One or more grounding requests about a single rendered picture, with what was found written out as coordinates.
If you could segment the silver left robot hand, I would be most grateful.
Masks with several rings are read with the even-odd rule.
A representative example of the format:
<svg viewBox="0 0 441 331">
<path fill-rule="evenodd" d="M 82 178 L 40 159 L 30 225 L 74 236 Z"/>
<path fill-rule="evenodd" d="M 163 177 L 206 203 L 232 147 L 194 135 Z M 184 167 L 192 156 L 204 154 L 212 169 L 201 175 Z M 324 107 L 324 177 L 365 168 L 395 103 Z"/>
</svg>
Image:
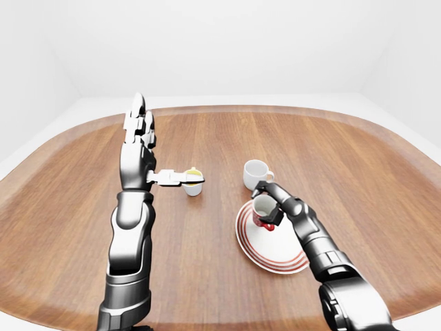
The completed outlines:
<svg viewBox="0 0 441 331">
<path fill-rule="evenodd" d="M 123 123 L 125 140 L 121 148 L 120 178 L 124 190 L 151 190 L 153 184 L 180 186 L 205 181 L 200 174 L 175 172 L 171 169 L 155 171 L 156 147 L 154 115 L 146 108 L 144 96 L 136 93 L 132 107 L 126 112 Z"/>
</svg>

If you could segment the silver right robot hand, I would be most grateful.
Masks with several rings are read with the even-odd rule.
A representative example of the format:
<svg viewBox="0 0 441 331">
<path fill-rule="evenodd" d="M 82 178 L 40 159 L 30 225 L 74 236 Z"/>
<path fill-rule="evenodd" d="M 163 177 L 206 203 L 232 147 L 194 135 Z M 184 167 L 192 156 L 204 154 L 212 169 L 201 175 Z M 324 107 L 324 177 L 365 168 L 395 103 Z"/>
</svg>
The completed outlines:
<svg viewBox="0 0 441 331">
<path fill-rule="evenodd" d="M 279 226 L 283 219 L 283 213 L 292 223 L 297 222 L 302 217 L 313 218 L 316 216 L 316 212 L 303 200 L 291 195 L 274 182 L 259 181 L 252 192 L 252 199 L 256 200 L 264 192 L 276 201 L 276 206 L 270 208 L 269 214 L 258 217 L 258 220 L 264 224 Z"/>
</svg>

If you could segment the red mug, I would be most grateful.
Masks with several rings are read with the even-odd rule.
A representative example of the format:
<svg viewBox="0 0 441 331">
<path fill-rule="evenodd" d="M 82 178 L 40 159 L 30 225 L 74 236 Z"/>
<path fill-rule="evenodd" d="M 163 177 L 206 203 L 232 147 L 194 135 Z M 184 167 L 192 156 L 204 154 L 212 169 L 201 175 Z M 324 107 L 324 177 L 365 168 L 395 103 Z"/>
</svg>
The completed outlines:
<svg viewBox="0 0 441 331">
<path fill-rule="evenodd" d="M 264 223 L 260 220 L 261 217 L 269 216 L 271 211 L 276 207 L 276 200 L 272 197 L 262 194 L 253 199 L 253 222 L 256 226 L 265 228 L 268 231 L 273 231 L 275 225 Z"/>
</svg>

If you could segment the white plate with red rings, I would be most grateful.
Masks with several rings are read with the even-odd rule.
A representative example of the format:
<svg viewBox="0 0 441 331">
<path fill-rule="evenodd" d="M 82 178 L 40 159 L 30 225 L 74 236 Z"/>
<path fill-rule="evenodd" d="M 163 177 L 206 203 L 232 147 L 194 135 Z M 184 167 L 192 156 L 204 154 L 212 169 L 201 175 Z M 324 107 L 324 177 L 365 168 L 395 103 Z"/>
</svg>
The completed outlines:
<svg viewBox="0 0 441 331">
<path fill-rule="evenodd" d="M 253 221 L 252 201 L 249 200 L 236 216 L 235 231 L 243 252 L 267 271 L 294 274 L 309 267 L 309 259 L 288 218 L 272 231 L 258 227 Z"/>
</svg>

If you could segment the large white mug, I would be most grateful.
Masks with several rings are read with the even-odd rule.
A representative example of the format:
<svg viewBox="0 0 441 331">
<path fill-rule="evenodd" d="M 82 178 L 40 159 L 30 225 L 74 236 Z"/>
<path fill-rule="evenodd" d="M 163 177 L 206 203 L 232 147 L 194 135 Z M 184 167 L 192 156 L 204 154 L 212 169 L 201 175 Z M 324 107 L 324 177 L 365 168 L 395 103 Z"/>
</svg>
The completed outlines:
<svg viewBox="0 0 441 331">
<path fill-rule="evenodd" d="M 245 163 L 243 168 L 243 182 L 248 190 L 254 190 L 259 181 L 272 182 L 274 173 L 269 166 L 258 159 L 252 159 Z"/>
</svg>

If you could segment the small white mug yellow inside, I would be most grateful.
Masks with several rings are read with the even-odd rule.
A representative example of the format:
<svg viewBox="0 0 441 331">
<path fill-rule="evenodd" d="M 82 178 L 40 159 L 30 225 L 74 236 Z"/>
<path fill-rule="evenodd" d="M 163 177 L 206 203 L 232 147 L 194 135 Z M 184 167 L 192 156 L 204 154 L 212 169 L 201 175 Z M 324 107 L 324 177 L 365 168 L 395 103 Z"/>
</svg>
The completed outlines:
<svg viewBox="0 0 441 331">
<path fill-rule="evenodd" d="M 201 171 L 197 170 L 195 167 L 191 167 L 189 170 L 185 171 L 188 174 L 203 175 Z M 191 183 L 183 184 L 184 191 L 191 197 L 195 197 L 201 193 L 203 184 L 202 183 Z"/>
</svg>

